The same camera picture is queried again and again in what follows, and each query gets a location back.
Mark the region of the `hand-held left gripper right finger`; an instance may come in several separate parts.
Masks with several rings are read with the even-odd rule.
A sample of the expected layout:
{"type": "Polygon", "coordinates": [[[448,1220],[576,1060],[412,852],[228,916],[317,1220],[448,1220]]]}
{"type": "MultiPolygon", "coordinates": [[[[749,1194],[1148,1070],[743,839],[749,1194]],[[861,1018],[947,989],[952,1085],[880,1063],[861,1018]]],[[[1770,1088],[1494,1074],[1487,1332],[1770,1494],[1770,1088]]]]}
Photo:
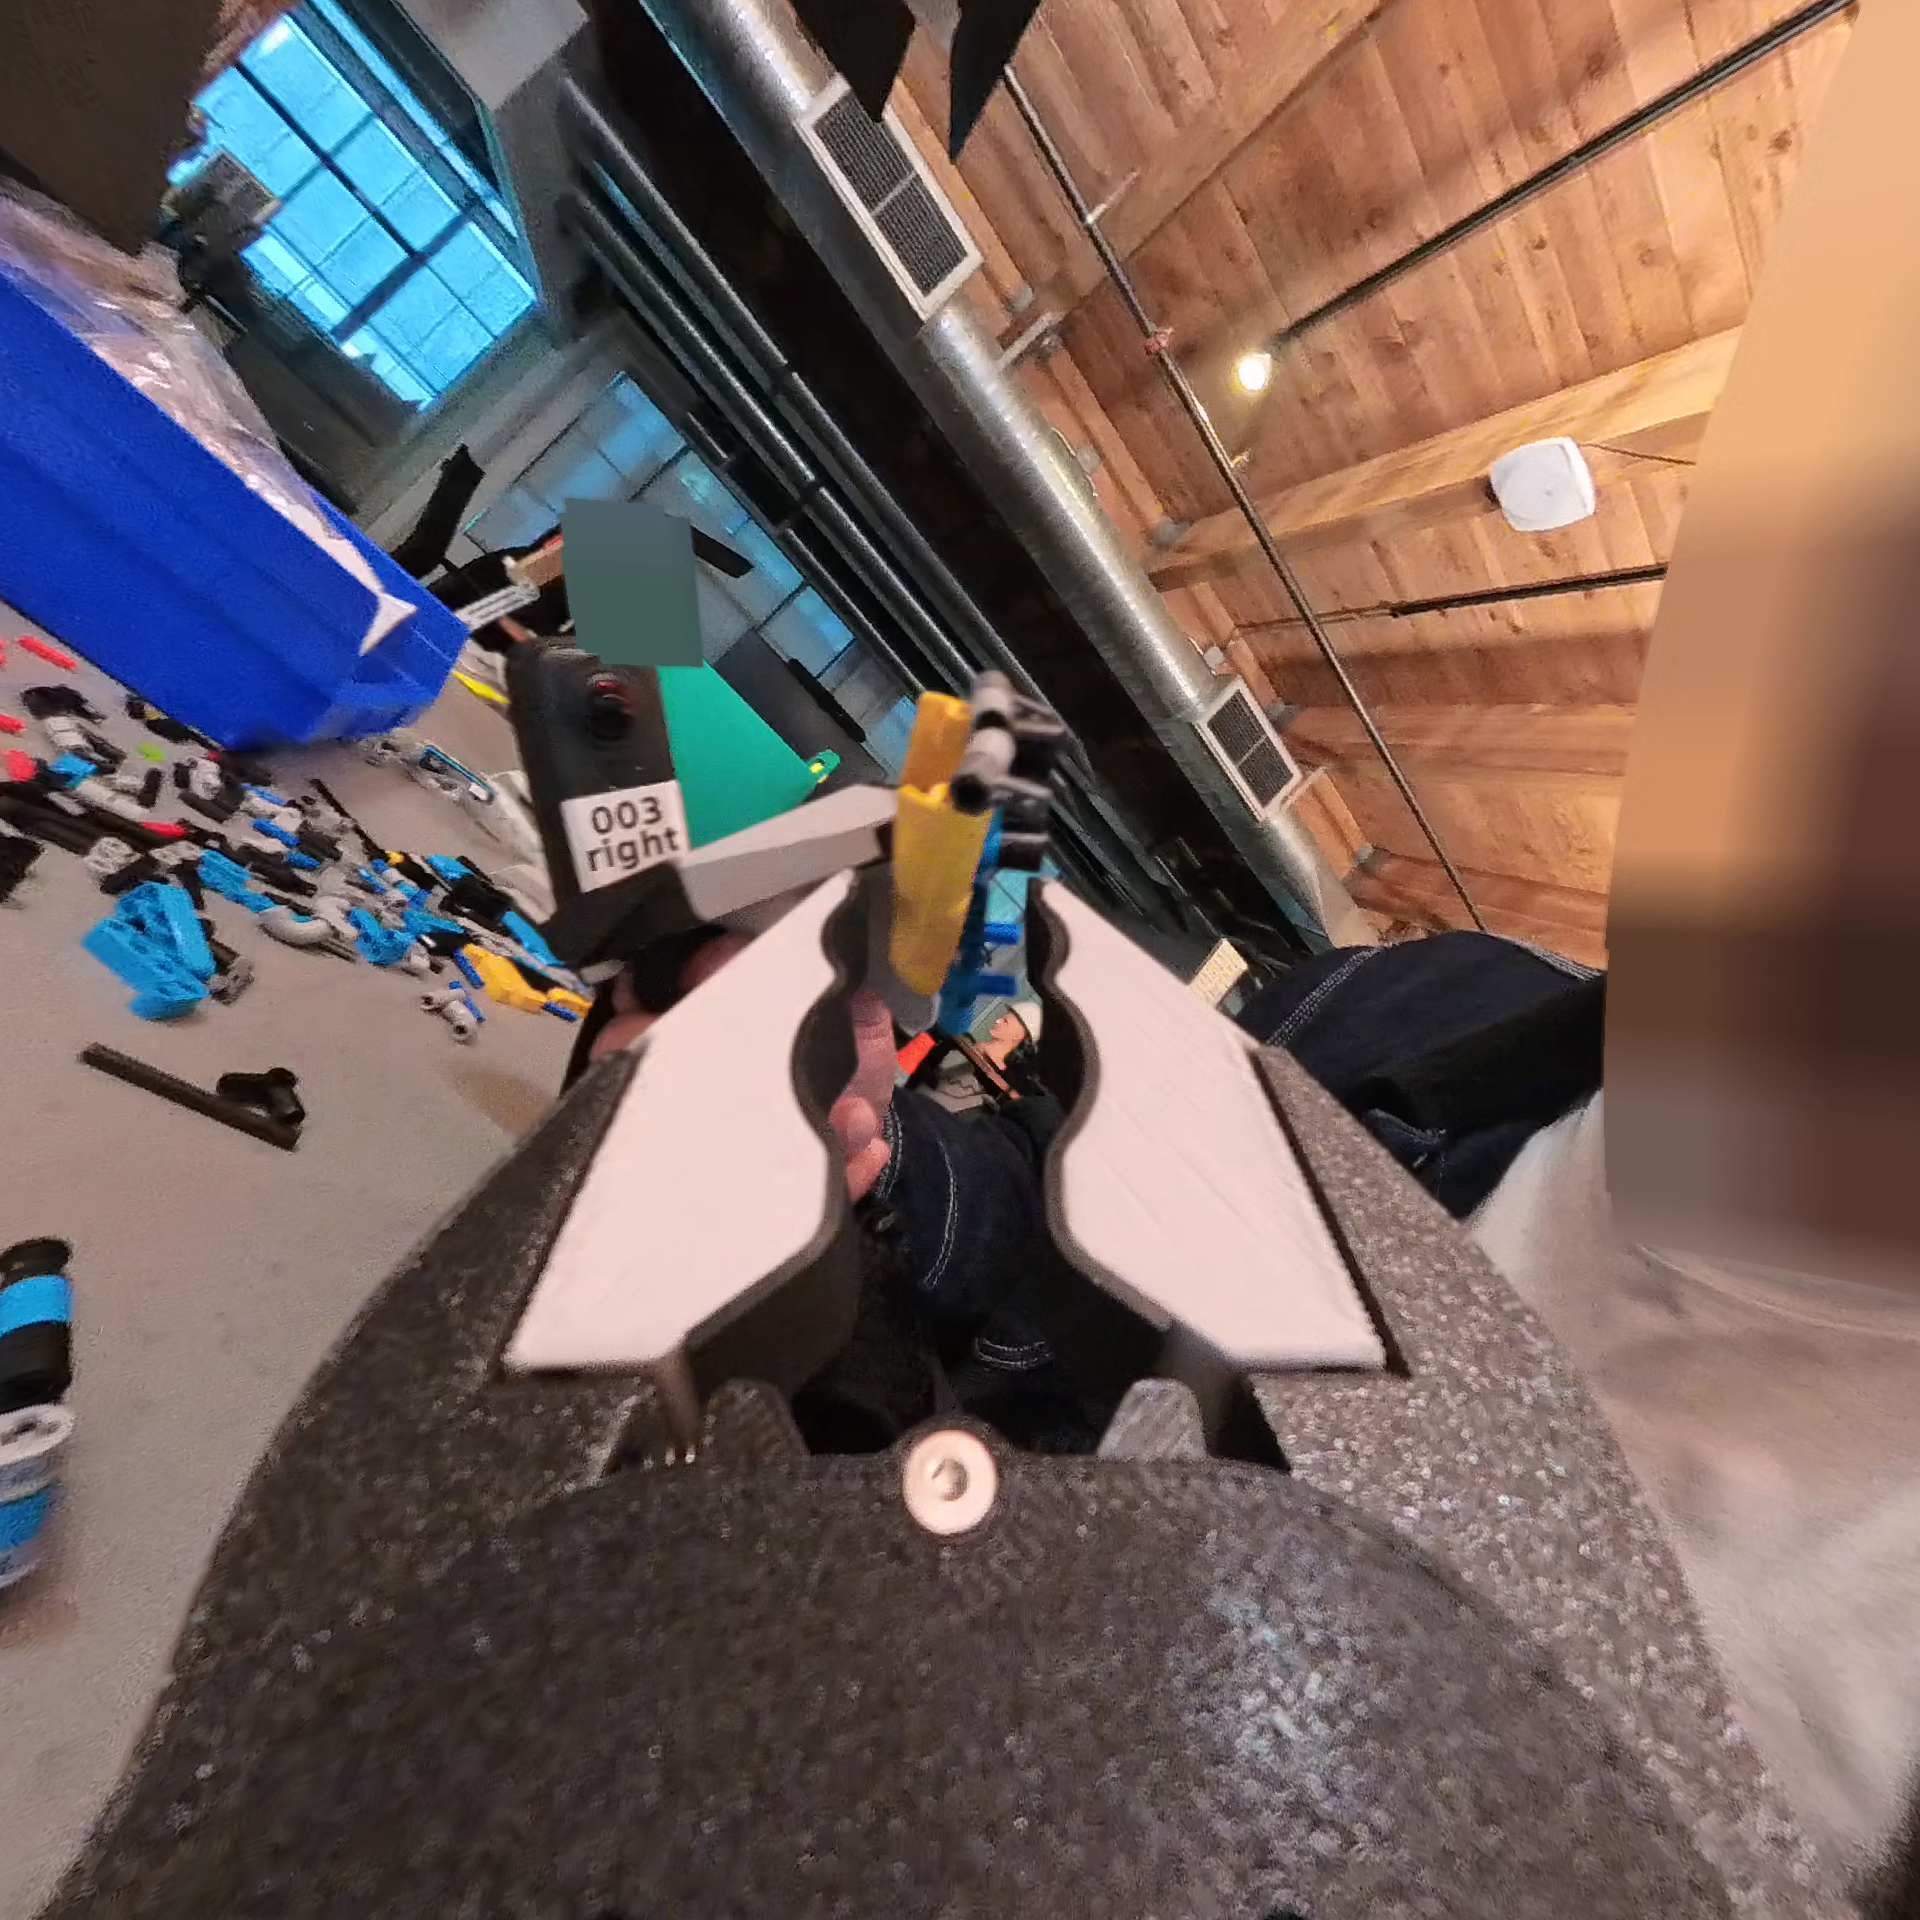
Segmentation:
{"type": "Polygon", "coordinates": [[[1231,1020],[1059,879],[1038,882],[1038,1328],[1100,1395],[1182,1381],[1205,1411],[1269,1379],[1391,1379],[1397,1348],[1231,1020]]]}

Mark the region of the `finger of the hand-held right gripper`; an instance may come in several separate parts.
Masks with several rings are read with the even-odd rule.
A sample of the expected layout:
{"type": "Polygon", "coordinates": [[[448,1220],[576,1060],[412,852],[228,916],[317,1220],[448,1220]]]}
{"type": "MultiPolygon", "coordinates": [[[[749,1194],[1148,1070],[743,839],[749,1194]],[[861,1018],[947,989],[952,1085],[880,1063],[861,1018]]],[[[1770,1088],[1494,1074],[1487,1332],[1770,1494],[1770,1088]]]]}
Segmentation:
{"type": "Polygon", "coordinates": [[[891,852],[898,796],[850,784],[695,847],[679,863],[691,915],[709,925],[775,925],[811,890],[891,852]]]}

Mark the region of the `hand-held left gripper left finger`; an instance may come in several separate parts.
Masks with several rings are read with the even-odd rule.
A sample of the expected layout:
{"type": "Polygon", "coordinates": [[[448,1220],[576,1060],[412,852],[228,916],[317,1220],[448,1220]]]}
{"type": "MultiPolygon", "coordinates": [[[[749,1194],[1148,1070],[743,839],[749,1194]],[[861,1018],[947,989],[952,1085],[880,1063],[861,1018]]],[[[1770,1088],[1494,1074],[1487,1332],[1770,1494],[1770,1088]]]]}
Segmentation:
{"type": "Polygon", "coordinates": [[[829,875],[637,1040],[510,1376],[635,1376],[671,1411],[782,1389],[850,1342],[860,1250],[829,1112],[858,1070],[866,901],[829,875]]]}

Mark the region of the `black blue brick assembly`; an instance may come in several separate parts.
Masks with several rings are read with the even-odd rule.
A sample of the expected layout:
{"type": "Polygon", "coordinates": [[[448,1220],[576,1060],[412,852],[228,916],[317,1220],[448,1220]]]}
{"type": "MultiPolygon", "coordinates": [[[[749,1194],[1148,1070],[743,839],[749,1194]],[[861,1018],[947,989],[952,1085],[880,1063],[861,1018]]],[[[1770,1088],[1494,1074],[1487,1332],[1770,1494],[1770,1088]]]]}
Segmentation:
{"type": "Polygon", "coordinates": [[[1024,893],[1012,887],[1038,875],[1052,852],[1061,768],[1072,746],[1062,717],[998,669],[974,678],[967,707],[967,740],[948,798],[987,832],[934,1013],[938,1031],[951,1037],[970,1034],[981,1000],[1020,997],[1024,893]]]}

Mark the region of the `person's right forearm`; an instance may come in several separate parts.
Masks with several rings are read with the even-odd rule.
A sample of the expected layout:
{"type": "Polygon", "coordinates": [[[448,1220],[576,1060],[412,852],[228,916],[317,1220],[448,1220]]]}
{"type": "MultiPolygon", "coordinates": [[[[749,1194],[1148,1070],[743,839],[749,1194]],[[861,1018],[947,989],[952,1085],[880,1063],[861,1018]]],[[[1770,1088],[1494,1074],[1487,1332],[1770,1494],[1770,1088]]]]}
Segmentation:
{"type": "MultiPolygon", "coordinates": [[[[1531,1135],[1599,1090],[1602,1013],[1602,973],[1455,931],[1301,963],[1236,1022],[1463,1219],[1531,1135]]],[[[1087,1454],[1119,1404],[1038,1328],[1039,1176],[1062,1119],[1039,1026],[1039,1006],[1018,1000],[986,1043],[1010,1099],[951,1111],[922,1072],[895,1092],[895,1156],[855,1207],[866,1277],[831,1387],[850,1450],[956,1411],[1022,1450],[1087,1454]]]]}

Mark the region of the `grey desk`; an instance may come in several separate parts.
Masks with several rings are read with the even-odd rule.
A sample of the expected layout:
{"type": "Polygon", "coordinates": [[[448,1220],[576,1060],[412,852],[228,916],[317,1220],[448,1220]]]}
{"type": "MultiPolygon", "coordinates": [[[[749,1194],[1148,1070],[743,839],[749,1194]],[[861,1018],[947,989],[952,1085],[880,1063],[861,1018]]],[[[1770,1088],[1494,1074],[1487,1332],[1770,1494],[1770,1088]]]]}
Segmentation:
{"type": "Polygon", "coordinates": [[[75,1428],[37,1571],[2,1597],[2,1912],[35,1915],[112,1790],[207,1551],[370,1288],[558,1096],[576,1024],[469,1043],[395,976],[259,943],[230,1006],[152,1024],[80,946],[56,871],[2,915],[4,1244],[69,1242],[75,1428]],[[80,1063],[213,1088],[288,1067],[294,1152],[80,1063]]]}

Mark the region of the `person's right hand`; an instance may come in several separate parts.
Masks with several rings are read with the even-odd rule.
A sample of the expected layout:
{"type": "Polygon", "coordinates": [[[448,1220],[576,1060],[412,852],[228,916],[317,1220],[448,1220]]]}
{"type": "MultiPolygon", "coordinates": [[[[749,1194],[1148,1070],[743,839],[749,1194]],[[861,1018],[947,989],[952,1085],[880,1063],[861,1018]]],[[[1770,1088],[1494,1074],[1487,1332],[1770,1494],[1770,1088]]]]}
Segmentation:
{"type": "Polygon", "coordinates": [[[843,1155],[848,1200],[861,1207],[895,1156],[898,1040],[895,1022],[875,992],[852,992],[848,1014],[855,1067],[831,1104],[829,1127],[843,1155]]]}

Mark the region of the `green plastic bin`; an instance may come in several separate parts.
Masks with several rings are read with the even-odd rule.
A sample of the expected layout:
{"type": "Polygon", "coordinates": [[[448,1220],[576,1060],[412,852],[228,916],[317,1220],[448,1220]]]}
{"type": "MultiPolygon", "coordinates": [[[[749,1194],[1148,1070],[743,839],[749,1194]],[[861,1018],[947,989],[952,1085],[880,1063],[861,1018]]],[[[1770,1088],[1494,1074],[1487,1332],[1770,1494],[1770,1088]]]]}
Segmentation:
{"type": "Polygon", "coordinates": [[[800,807],[840,772],[835,750],[788,747],[711,664],[662,664],[655,680],[695,847],[800,807]]]}

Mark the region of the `pile of loose brick parts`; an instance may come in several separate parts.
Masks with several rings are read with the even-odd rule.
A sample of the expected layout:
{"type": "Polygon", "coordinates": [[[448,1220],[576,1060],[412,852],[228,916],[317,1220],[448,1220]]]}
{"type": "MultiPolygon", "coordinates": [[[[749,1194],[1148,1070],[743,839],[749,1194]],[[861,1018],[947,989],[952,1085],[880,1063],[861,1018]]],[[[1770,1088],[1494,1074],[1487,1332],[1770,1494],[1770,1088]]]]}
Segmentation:
{"type": "Polygon", "coordinates": [[[352,746],[454,810],[454,850],[408,847],[331,780],[220,747],[156,703],[85,686],[80,661],[22,637],[4,674],[4,912],[55,874],[96,901],[80,946],[152,1024],[230,1006],[259,943],[395,976],[469,1043],[501,1010],[579,1024],[583,980],[536,927],[550,908],[525,781],[479,772],[418,730],[352,746]]]}

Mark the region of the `blue plastic bin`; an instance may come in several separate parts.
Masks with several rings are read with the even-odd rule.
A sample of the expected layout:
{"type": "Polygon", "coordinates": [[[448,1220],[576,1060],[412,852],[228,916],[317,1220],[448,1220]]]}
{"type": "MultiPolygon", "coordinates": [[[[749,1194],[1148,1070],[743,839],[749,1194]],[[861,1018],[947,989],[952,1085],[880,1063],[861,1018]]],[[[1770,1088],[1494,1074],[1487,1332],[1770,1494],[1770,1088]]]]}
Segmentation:
{"type": "Polygon", "coordinates": [[[235,750],[387,734],[439,698],[463,623],[319,502],[366,583],[16,282],[2,293],[2,591],[235,750]]]}

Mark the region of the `black axle rod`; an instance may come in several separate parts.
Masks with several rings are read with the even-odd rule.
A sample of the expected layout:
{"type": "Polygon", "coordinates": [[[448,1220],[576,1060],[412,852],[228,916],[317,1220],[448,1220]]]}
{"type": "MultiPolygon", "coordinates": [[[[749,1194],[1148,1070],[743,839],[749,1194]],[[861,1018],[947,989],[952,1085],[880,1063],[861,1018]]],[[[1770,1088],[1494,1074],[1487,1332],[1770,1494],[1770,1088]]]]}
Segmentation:
{"type": "Polygon", "coordinates": [[[214,1119],[239,1135],[248,1135],[264,1144],[275,1144],[277,1149],[294,1152],[301,1141],[301,1135],[291,1138],[279,1127],[270,1124],[263,1115],[244,1107],[234,1107],[226,1099],[220,1099],[214,1094],[214,1085],[204,1088],[174,1072],[156,1067],[152,1063],[140,1060],[138,1056],[126,1053],[123,1050],[103,1043],[90,1043],[80,1050],[80,1063],[90,1070],[108,1074],[109,1078],[128,1088],[149,1092],[174,1108],[202,1115],[205,1119],[214,1119]]]}

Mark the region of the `blue black wheel part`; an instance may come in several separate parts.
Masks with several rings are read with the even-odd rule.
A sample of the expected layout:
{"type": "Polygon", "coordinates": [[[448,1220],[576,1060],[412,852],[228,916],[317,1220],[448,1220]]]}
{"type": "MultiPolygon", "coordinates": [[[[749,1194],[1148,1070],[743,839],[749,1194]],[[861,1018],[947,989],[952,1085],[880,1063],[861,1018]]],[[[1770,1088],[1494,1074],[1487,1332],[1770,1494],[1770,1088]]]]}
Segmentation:
{"type": "Polygon", "coordinates": [[[2,1589],[43,1557],[75,1415],[72,1250],[64,1238],[14,1242],[2,1252],[2,1589]]]}

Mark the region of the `clear plastic bag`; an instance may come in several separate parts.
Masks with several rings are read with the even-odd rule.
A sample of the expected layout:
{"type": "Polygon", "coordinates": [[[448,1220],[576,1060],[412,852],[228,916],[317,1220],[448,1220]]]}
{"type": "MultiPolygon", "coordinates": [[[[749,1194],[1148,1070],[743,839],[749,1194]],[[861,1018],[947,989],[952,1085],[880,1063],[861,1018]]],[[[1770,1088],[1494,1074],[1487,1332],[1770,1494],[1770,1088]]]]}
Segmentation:
{"type": "Polygon", "coordinates": [[[237,404],[216,343],[184,315],[174,258],[128,254],[42,191],[2,181],[4,302],[42,314],[156,400],[237,404]]]}

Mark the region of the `white ceiling device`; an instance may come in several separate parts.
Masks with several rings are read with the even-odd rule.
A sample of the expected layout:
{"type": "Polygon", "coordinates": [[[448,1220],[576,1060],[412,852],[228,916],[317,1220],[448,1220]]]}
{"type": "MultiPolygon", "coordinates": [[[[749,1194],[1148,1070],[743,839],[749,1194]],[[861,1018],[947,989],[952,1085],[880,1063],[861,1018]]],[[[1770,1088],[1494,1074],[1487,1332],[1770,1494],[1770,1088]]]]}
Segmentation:
{"type": "Polygon", "coordinates": [[[1560,532],[1598,511],[1598,485],[1570,437],[1536,439],[1498,454],[1485,487],[1517,534],[1560,532]]]}

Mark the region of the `silver ventilation duct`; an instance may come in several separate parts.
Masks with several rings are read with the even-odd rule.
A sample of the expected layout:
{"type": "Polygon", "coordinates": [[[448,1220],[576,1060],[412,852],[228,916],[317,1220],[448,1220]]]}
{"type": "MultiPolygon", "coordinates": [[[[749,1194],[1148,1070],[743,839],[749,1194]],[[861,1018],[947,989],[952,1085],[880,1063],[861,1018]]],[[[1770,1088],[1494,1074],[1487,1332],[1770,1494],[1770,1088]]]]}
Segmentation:
{"type": "Polygon", "coordinates": [[[962,302],[951,300],[925,323],[911,317],[875,245],[835,195],[800,132],[800,112],[826,87],[826,68],[802,45],[794,15],[775,4],[704,3],[644,12],[1062,602],[1076,655],[1101,661],[1234,852],[1282,909],[1296,912],[1298,927],[1333,941],[1330,908],[1346,902],[1344,892],[1326,896],[1312,839],[1290,819],[1274,822],[1254,812],[1211,754],[1202,717],[1215,678],[1085,475],[1039,407],[998,370],[989,333],[962,302]]]}

